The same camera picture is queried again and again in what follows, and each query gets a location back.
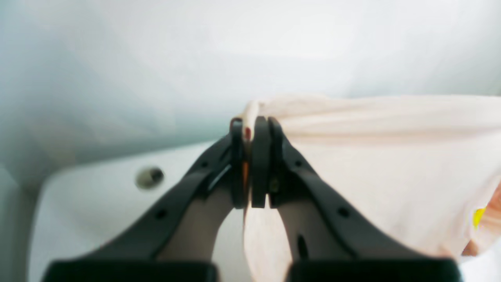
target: white fabric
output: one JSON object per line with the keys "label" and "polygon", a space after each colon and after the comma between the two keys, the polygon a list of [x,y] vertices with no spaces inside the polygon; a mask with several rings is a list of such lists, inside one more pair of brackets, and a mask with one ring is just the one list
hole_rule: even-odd
{"label": "white fabric", "polygon": [[[472,215],[501,180],[501,98],[282,97],[250,102],[244,126],[258,115],[276,117],[320,177],[402,244],[458,259],[485,238]],[[283,277],[291,256],[276,210],[246,211],[244,244],[255,280]]]}

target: yellow object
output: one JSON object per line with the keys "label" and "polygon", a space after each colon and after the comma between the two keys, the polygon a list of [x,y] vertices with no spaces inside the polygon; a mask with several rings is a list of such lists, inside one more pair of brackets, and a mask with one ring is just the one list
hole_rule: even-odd
{"label": "yellow object", "polygon": [[478,229],[478,225],[480,224],[480,220],[482,219],[482,215],[485,212],[485,208],[483,209],[477,209],[476,212],[473,214],[473,226],[475,229]]}

